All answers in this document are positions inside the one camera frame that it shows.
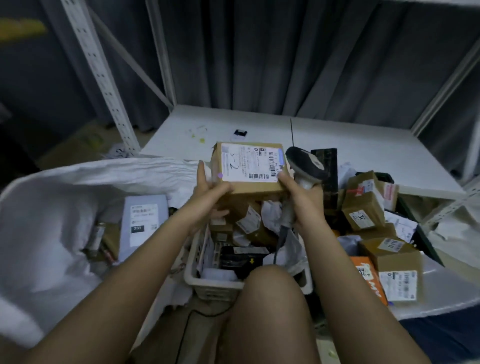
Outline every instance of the black package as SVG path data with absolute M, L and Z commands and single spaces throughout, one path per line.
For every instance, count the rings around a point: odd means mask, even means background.
M 313 149 L 310 151 L 323 164 L 328 177 L 322 182 L 324 189 L 324 209 L 337 210 L 338 203 L 338 165 L 336 148 Z
M 239 279 L 245 279 L 273 252 L 275 248 L 265 246 L 224 246 L 220 250 L 220 268 L 233 270 Z

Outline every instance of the blue sticker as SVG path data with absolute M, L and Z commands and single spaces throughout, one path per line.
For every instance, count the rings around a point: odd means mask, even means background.
M 283 162 L 283 150 L 280 148 L 278 149 L 278 161 L 280 162 L 281 166 L 285 165 L 285 163 Z

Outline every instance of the white table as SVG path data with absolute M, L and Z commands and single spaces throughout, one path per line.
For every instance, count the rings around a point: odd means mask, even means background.
M 338 164 L 389 173 L 403 194 L 458 199 L 465 191 L 410 130 L 292 118 L 293 143 L 337 148 Z
M 209 161 L 216 142 L 228 142 L 237 130 L 244 142 L 293 145 L 290 117 L 177 105 L 140 155 Z

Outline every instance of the orange box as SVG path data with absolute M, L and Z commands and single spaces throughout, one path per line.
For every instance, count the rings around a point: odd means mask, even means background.
M 362 277 L 367 281 L 372 291 L 380 298 L 385 306 L 388 306 L 387 298 L 383 291 L 378 274 L 373 267 L 372 261 L 367 256 L 351 256 L 353 264 L 357 267 Z

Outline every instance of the forearm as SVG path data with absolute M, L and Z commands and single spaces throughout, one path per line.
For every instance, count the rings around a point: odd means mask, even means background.
M 185 218 L 180 210 L 177 214 L 35 346 L 27 362 L 121 363 L 125 360 L 188 236 Z
M 317 292 L 343 363 L 429 363 L 358 273 L 323 218 L 304 227 Z

